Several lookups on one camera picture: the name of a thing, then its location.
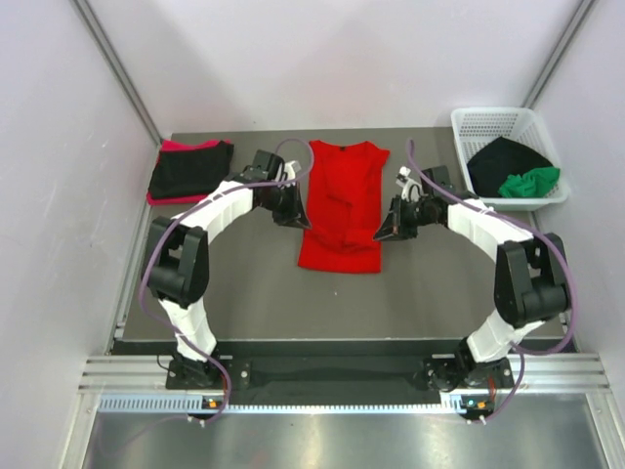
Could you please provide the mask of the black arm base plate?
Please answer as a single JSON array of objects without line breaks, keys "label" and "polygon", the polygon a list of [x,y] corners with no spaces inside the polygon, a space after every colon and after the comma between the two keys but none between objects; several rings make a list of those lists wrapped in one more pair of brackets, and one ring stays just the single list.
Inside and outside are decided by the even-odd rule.
[{"label": "black arm base plate", "polygon": [[348,382],[397,380],[418,390],[450,392],[455,389],[510,389],[514,379],[510,363],[465,370],[451,357],[339,356],[260,357],[221,359],[234,391],[250,390],[273,382]]}]

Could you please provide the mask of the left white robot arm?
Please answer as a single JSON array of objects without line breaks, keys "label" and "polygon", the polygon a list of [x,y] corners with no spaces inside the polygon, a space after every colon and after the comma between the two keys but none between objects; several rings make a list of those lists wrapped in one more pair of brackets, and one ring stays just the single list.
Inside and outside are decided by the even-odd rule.
[{"label": "left white robot arm", "polygon": [[233,222],[257,208],[275,224],[307,229],[299,181],[309,173],[297,160],[259,150],[251,164],[225,177],[189,210],[159,217],[149,227],[139,297],[152,295],[176,339],[168,368],[169,389],[210,389],[225,381],[218,341],[204,305],[210,279],[209,246]]}]

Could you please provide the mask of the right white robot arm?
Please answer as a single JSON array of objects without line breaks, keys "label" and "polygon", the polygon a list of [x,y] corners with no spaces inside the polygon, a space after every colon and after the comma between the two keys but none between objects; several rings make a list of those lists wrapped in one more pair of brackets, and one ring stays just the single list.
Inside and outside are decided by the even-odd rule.
[{"label": "right white robot arm", "polygon": [[476,387],[500,374],[508,353],[524,337],[570,307],[562,240],[538,235],[503,219],[473,194],[457,194],[446,183],[446,167],[426,170],[420,180],[401,167],[389,213],[377,241],[408,240],[422,227],[441,225],[465,238],[494,263],[494,310],[456,347],[450,359],[429,359],[430,387],[450,392]]}]

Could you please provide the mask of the red t shirt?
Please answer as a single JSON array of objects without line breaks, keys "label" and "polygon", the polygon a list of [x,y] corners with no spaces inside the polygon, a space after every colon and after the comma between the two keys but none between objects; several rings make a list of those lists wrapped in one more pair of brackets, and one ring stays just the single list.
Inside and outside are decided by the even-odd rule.
[{"label": "red t shirt", "polygon": [[339,274],[379,274],[382,246],[374,239],[382,223],[383,170],[390,157],[365,141],[350,146],[310,142],[307,215],[298,258],[303,269]]}]

